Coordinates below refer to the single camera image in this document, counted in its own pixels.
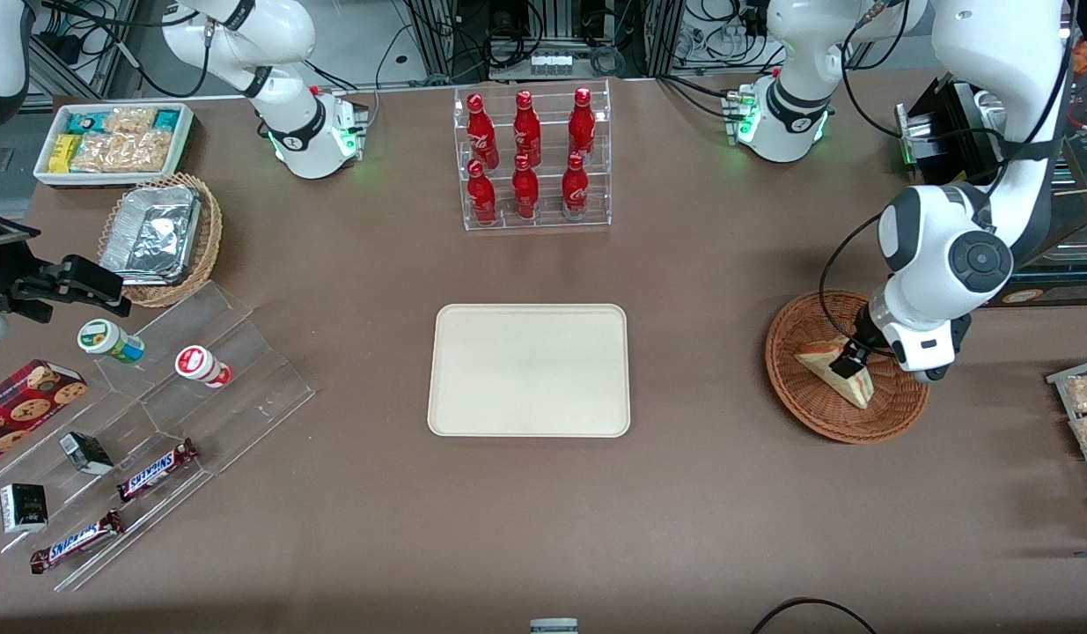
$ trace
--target foil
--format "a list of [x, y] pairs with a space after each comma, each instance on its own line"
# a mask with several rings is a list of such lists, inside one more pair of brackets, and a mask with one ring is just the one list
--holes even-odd
[[125, 194], [100, 264], [125, 285], [177, 285], [185, 281], [197, 239], [201, 194], [186, 185]]

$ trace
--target yogurt cup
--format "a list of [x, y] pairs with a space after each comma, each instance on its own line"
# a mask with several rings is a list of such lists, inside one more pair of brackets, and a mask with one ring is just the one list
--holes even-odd
[[140, 337], [130, 336], [109, 320], [86, 322], [77, 331], [77, 345], [90, 355], [104, 355], [125, 364], [136, 363], [145, 353], [145, 341]]

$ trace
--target red label bottle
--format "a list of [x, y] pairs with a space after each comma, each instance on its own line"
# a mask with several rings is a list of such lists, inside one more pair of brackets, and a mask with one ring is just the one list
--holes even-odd
[[511, 176], [511, 188], [515, 189], [515, 212], [523, 220], [535, 217], [539, 203], [539, 177], [532, 170], [532, 161], [525, 153], [515, 156], [515, 173]]
[[544, 162], [544, 133], [539, 128], [539, 115], [532, 105], [532, 94], [521, 90], [515, 94], [515, 122], [511, 125], [515, 133], [515, 152], [527, 156], [532, 167]]
[[571, 151], [584, 157], [595, 152], [595, 111], [590, 109], [590, 89], [575, 90], [575, 111], [571, 112]]
[[500, 164], [500, 152], [496, 149], [496, 128], [488, 113], [484, 112], [484, 99], [478, 94], [466, 98], [470, 108], [470, 145], [474, 158], [484, 162], [484, 167], [497, 169]]
[[566, 158], [566, 173], [562, 175], [562, 213], [566, 220], [583, 220], [586, 215], [586, 188], [589, 178], [583, 170], [583, 154], [571, 152]]
[[476, 222], [493, 224], [496, 222], [496, 188], [488, 176], [484, 176], [484, 165], [479, 160], [470, 161], [470, 204], [474, 209]]

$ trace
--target small bottle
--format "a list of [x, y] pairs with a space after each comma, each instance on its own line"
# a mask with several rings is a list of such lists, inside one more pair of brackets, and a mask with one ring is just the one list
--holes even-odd
[[515, 173], [511, 176], [511, 188], [515, 189], [515, 212], [523, 220], [534, 220], [539, 203], [539, 177], [532, 170], [532, 161], [525, 153], [515, 156]]
[[577, 222], [586, 217], [586, 188], [589, 178], [583, 170], [583, 154], [571, 152], [566, 158], [566, 173], [562, 175], [562, 213], [566, 220]]
[[476, 222], [493, 224], [496, 222], [496, 188], [488, 176], [484, 176], [484, 165], [479, 160], [471, 160], [470, 165], [470, 204], [474, 210]]
[[484, 99], [478, 94], [472, 94], [465, 103], [470, 108], [470, 145], [472, 156], [482, 160], [487, 169], [497, 169], [500, 164], [500, 152], [496, 149], [496, 127], [488, 113], [484, 112]]
[[109, 320], [86, 322], [77, 331], [77, 345], [90, 355], [104, 355], [125, 364], [136, 363], [145, 353], [140, 337], [130, 336]]
[[595, 152], [595, 111], [590, 109], [590, 89], [575, 89], [575, 109], [571, 112], [571, 151], [582, 152], [583, 157]]
[[176, 373], [205, 386], [224, 386], [234, 377], [234, 370], [201, 345], [189, 345], [180, 350], [176, 357]]
[[515, 122], [511, 128], [515, 132], [515, 152], [527, 156], [530, 167], [538, 167], [544, 162], [544, 133], [527, 90], [515, 94]]

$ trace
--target beige tray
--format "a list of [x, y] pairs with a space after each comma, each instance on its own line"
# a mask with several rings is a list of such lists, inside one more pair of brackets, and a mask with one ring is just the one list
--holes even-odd
[[438, 436], [622, 436], [627, 350], [625, 312], [610, 303], [451, 303], [437, 314], [429, 428]]

